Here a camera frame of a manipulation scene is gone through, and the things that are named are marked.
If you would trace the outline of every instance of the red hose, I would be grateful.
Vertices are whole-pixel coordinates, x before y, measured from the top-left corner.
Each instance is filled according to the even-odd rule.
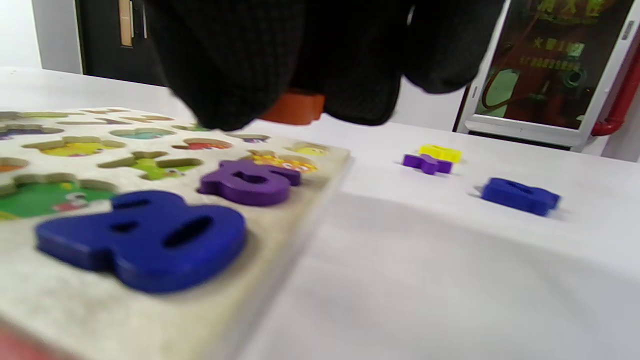
[[[636,47],[636,53],[634,54],[631,62],[631,68],[625,76],[624,82],[620,87],[618,96],[611,106],[609,116],[604,121],[596,122],[591,130],[593,136],[605,136],[611,135],[620,130],[622,124],[625,123],[627,112],[631,107],[636,91],[640,85],[640,46]]]

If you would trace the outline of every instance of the purple puzzle piece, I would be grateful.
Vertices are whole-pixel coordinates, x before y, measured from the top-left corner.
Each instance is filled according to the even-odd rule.
[[[422,154],[420,156],[407,154],[407,155],[404,155],[404,160],[402,165],[406,167],[418,168],[423,173],[429,174],[429,175],[433,175],[436,172],[446,172],[447,174],[450,173],[451,166],[449,166],[448,172],[440,171],[441,169],[447,170],[446,164],[443,164],[443,163],[448,163],[448,161],[436,160],[427,154]]]
[[[422,170],[423,173],[433,175],[438,171],[438,160],[425,154],[420,155],[420,158],[422,159],[420,170]]]
[[[453,163],[451,161],[438,160],[438,172],[451,174]]]
[[[201,178],[198,192],[243,205],[270,206],[286,201],[289,188],[300,185],[301,180],[299,172],[288,168],[258,165],[252,160],[227,160]]]

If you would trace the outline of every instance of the wooden puzzle board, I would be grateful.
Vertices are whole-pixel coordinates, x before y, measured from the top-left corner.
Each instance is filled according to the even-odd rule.
[[[33,228],[39,222],[109,211],[107,200],[66,198],[53,205],[60,211],[70,209],[68,212],[18,220],[4,213],[4,221],[0,220],[0,323],[5,331],[19,333],[64,359],[227,357],[254,317],[252,309],[260,307],[262,295],[275,285],[295,245],[312,228],[314,213],[335,191],[348,168],[349,152],[263,134],[230,136],[144,111],[110,109],[115,111],[0,114],[0,136],[4,136],[0,140],[0,195],[10,196],[16,182],[39,181],[61,182],[60,186],[75,190],[80,185],[115,193],[174,192],[188,204],[221,204],[240,211],[248,226],[246,248],[223,274],[201,286],[171,295],[148,295],[126,288],[111,274],[80,270],[35,249]],[[18,134],[17,129],[36,133]],[[57,142],[61,139],[68,146],[61,147],[63,143]],[[79,142],[101,145],[77,145]],[[251,156],[249,150],[256,151],[256,160],[279,161],[283,167],[304,172],[303,184],[291,189],[288,201],[259,208],[196,193],[200,178],[216,170],[219,161]],[[162,156],[154,159],[157,167],[142,171],[126,166],[135,163],[134,152],[146,152],[138,154],[142,158]],[[269,158],[270,152],[278,159]]]

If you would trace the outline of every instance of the door handle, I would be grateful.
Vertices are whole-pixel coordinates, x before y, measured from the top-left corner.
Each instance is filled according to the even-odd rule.
[[[133,46],[133,2],[131,0],[118,0],[120,12],[120,43],[123,46]]]
[[[149,38],[147,33],[147,6],[145,3],[142,3],[142,33],[145,35],[145,38]]]

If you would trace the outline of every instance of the gloved hand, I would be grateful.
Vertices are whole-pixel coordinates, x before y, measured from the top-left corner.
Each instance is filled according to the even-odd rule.
[[[458,90],[475,77],[503,4],[144,1],[167,85],[202,126],[224,131],[287,89],[324,94],[325,112],[372,126],[391,117],[402,75],[432,94]]]

